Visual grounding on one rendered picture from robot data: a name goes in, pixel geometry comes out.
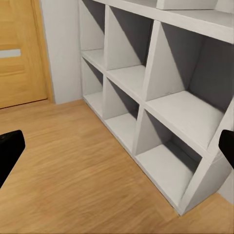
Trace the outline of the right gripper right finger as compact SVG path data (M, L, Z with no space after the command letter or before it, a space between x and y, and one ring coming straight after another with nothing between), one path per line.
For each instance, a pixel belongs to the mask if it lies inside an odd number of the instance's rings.
M223 130L218 146L234 169L234 132Z

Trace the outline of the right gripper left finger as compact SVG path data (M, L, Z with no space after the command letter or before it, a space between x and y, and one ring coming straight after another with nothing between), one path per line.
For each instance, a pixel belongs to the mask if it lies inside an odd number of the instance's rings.
M25 149L21 130L0 135L0 188Z

